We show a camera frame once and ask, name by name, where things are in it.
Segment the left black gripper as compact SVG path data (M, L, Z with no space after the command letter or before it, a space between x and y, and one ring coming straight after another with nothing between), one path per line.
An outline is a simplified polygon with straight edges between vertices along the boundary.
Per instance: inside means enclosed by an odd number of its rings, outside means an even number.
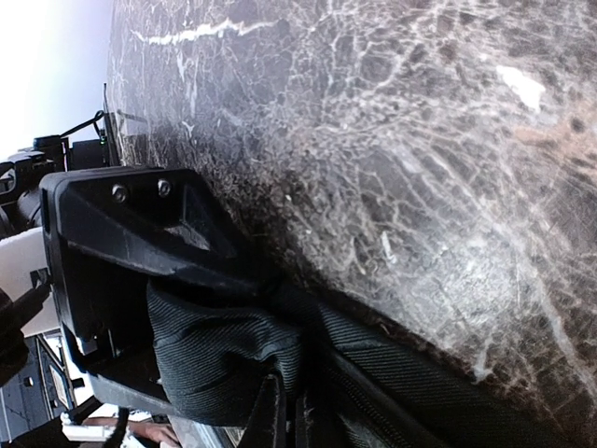
M46 258L68 351L102 403L182 417L158 383L153 348L113 357L93 340L93 257L138 273L258 297L282 280L189 169L113 167L46 175L40 184Z

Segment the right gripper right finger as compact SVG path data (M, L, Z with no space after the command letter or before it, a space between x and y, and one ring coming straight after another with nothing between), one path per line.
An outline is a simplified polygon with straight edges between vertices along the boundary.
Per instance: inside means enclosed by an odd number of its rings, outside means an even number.
M294 443L296 447L349 447L344 428L326 403L311 391L296 402Z

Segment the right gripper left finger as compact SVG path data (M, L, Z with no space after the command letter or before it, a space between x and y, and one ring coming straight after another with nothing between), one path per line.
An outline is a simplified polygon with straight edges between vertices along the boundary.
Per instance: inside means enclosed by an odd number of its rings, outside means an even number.
M268 374L257 394L257 400L238 448L286 447L286 393L282 377Z

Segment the black necktie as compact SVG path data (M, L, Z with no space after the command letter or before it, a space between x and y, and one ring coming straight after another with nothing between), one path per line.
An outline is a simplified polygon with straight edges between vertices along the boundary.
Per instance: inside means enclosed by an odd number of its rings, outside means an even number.
M264 378L277 373L286 447L296 447L296 402L306 391L334 412L349 447L566 445L426 355L289 285L229 304L154 279L147 307L165 394L205 425L244 432Z

